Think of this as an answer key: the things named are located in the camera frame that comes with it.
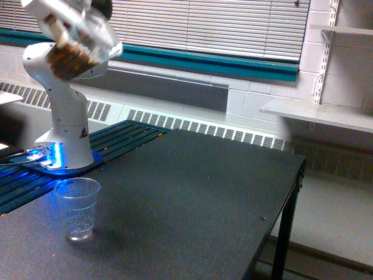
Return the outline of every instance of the cup rim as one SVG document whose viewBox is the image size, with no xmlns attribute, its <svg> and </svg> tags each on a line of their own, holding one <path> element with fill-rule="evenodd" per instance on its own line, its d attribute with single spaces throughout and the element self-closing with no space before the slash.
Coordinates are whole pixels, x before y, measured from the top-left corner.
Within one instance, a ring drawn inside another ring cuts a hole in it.
<svg viewBox="0 0 373 280">
<path fill-rule="evenodd" d="M 67 196 L 67 195 L 61 195 L 59 192 L 58 192 L 58 187 L 68 183 L 68 182 L 71 182 L 71 181 L 89 181 L 89 182 L 92 182 L 94 183 L 94 185 L 96 185 L 96 190 L 88 195 L 82 195 L 80 197 L 71 197 L 71 196 Z M 76 200 L 76 199 L 79 199 L 79 198 L 84 198 L 84 197 L 90 197 L 92 195 L 95 195 L 97 194 L 99 191 L 101 190 L 101 184 L 99 182 L 97 182 L 96 180 L 94 179 L 91 179 L 91 178 L 84 178 L 84 177 L 75 177 L 75 178 L 68 178 L 68 179 L 64 179 L 62 180 L 61 182 L 59 182 L 55 187 L 54 187 L 54 193 L 56 193 L 57 197 L 60 197 L 60 198 L 63 198 L 63 199 L 68 199 L 68 200 Z"/>
</svg>

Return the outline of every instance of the blue led light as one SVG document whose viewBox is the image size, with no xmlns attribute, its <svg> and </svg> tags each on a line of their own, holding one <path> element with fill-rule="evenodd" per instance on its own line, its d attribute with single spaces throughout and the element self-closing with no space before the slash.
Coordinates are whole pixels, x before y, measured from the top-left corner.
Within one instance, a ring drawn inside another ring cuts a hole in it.
<svg viewBox="0 0 373 280">
<path fill-rule="evenodd" d="M 61 149 L 58 143 L 54 143 L 53 152 L 54 152 L 54 165 L 56 165 L 56 167 L 61 167 L 62 166 L 62 153 L 61 153 Z"/>
<path fill-rule="evenodd" d="M 32 150 L 29 152 L 29 156 L 35 155 L 36 153 L 40 153 L 40 150 Z"/>
</svg>

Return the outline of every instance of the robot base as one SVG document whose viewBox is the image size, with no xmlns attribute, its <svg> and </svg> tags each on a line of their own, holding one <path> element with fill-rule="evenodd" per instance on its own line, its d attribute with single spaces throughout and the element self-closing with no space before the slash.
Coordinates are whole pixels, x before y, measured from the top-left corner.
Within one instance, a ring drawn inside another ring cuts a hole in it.
<svg viewBox="0 0 373 280">
<path fill-rule="evenodd" d="M 43 175 L 53 176 L 53 177 L 56 177 L 56 178 L 79 177 L 79 176 L 81 176 L 81 175 L 83 175 L 83 174 L 101 166 L 101 164 L 103 162 L 103 157 L 97 152 L 92 152 L 92 155 L 93 155 L 93 159 L 94 159 L 93 163 L 86 166 L 86 167 L 78 168 L 78 169 L 48 170 L 48 169 L 42 167 L 41 165 L 39 165 L 38 163 L 35 163 L 35 162 L 26 163 L 26 164 L 23 164 L 23 165 L 21 164 L 21 165 L 23 167 L 27 168 L 27 169 L 34 170 L 37 173 L 40 173 L 40 174 L 43 174 Z M 27 157 L 25 157 L 25 156 L 15 157 L 15 158 L 10 160 L 10 162 L 12 162 L 12 163 L 24 162 L 24 161 L 27 161 Z"/>
</svg>

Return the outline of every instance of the warning label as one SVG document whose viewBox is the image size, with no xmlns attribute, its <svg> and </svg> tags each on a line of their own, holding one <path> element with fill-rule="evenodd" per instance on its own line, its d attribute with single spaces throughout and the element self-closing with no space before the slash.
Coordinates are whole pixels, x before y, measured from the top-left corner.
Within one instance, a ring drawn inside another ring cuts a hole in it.
<svg viewBox="0 0 373 280">
<path fill-rule="evenodd" d="M 79 138 L 83 138 L 83 137 L 86 137 L 86 136 L 88 136 L 88 133 L 87 133 L 87 131 L 86 131 L 86 128 L 83 127 L 82 133 L 80 134 L 80 137 L 79 137 Z"/>
</svg>

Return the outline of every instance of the tabletop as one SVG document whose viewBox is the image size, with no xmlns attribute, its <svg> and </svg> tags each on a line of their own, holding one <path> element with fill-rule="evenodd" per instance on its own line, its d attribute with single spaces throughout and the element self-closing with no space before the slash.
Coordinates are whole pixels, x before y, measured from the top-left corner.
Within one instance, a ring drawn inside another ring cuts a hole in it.
<svg viewBox="0 0 373 280">
<path fill-rule="evenodd" d="M 1 278 L 242 279 L 304 158 L 171 131 L 87 173 L 94 235 L 65 240 L 53 192 L 0 218 Z"/>
<path fill-rule="evenodd" d="M 23 98 L 19 95 L 8 93 L 8 92 L 3 92 L 2 90 L 0 90 L 0 105 L 11 103 L 11 102 L 17 102 L 21 100 L 23 100 Z"/>
</svg>

